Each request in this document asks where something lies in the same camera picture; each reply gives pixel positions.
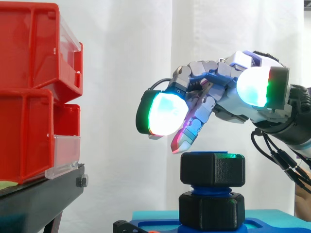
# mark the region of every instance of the robotic hand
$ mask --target robotic hand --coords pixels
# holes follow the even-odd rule
[[[311,98],[288,84],[289,69],[260,52],[237,51],[227,59],[180,66],[172,79],[143,95],[136,126],[151,139],[174,133],[173,153],[187,151],[212,112],[233,123],[251,120],[291,149],[311,158]],[[165,91],[155,91],[170,81]]]

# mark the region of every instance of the black metal shelf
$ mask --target black metal shelf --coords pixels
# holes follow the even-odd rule
[[[53,180],[46,178],[0,191],[0,233],[56,233],[62,211],[83,193],[84,165]]]

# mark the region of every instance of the glowing fingertip sensor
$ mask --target glowing fingertip sensor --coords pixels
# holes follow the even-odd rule
[[[147,90],[137,110],[136,128],[144,134],[170,135],[182,125],[188,110],[176,94]]]

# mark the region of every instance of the green light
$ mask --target green light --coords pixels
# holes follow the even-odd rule
[[[269,72],[270,67],[251,67],[239,76],[237,91],[245,103],[257,107],[265,106]]]
[[[242,159],[240,154],[215,153],[217,159]]]
[[[188,112],[186,102],[175,94],[159,93],[155,96],[148,116],[152,134],[170,135],[184,122]]]

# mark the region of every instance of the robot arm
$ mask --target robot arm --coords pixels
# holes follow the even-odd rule
[[[163,92],[179,96],[188,106],[183,126],[172,141],[172,152],[187,151],[214,112],[233,123],[250,119],[263,132],[311,157],[310,94],[306,88],[289,85],[288,75],[289,70],[276,58],[249,51],[237,51],[217,62],[191,62],[179,67]],[[154,135],[150,129],[142,132],[139,126],[138,131],[153,138],[164,136]]]

